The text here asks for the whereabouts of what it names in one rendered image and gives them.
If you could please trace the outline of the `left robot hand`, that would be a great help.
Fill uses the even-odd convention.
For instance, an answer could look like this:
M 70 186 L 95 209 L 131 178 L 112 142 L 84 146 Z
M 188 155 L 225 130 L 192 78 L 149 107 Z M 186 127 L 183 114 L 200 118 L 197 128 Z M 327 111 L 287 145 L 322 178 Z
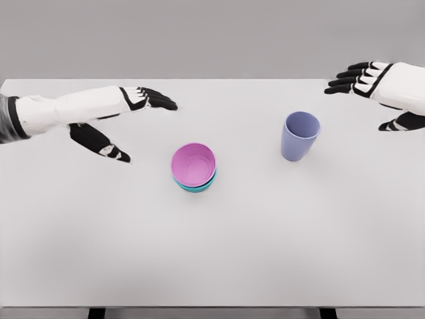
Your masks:
M 125 163 L 131 161 L 130 156 L 89 125 L 89 121 L 113 118 L 144 108 L 178 110 L 172 99 L 142 86 L 95 88 L 61 96 L 55 102 L 56 120 L 69 126 L 72 140 L 99 156 Z

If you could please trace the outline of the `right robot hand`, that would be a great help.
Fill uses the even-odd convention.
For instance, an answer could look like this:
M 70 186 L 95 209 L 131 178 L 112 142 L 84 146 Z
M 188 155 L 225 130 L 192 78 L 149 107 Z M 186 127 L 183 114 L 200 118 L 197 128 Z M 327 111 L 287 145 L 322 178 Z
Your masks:
M 325 94 L 355 94 L 400 110 L 379 126 L 381 132 L 425 129 L 425 67 L 405 62 L 359 62 L 327 83 Z

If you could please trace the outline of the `pink bowl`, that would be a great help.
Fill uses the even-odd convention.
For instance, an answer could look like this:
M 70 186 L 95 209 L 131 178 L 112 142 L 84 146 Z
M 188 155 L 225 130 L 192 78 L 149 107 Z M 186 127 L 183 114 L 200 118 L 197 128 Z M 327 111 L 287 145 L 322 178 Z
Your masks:
M 216 171 L 213 151 L 201 143 L 181 146 L 171 158 L 172 176 L 182 185 L 198 187 L 208 182 Z

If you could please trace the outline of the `lavender blue cup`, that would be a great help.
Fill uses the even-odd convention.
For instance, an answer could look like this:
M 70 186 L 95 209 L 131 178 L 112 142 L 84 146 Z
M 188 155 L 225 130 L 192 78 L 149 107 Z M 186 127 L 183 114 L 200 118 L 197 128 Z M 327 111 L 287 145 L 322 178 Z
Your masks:
M 319 120 L 308 112 L 289 114 L 282 129 L 282 156 L 289 161 L 299 161 L 316 141 L 320 129 Z

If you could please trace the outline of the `teal bowl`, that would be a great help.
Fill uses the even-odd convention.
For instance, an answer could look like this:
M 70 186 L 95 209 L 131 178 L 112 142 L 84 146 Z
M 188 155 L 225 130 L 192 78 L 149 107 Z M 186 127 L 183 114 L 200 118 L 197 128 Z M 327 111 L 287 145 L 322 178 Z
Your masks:
M 217 170 L 214 171 L 212 177 L 205 184 L 196 186 L 196 187 L 189 187 L 189 186 L 183 185 L 182 183 L 179 183 L 175 178 L 173 178 L 173 180 L 180 188 L 182 188 L 185 191 L 188 191 L 190 193 L 200 193 L 210 187 L 210 185 L 213 183 L 213 181 L 216 178 L 216 173 L 217 173 Z

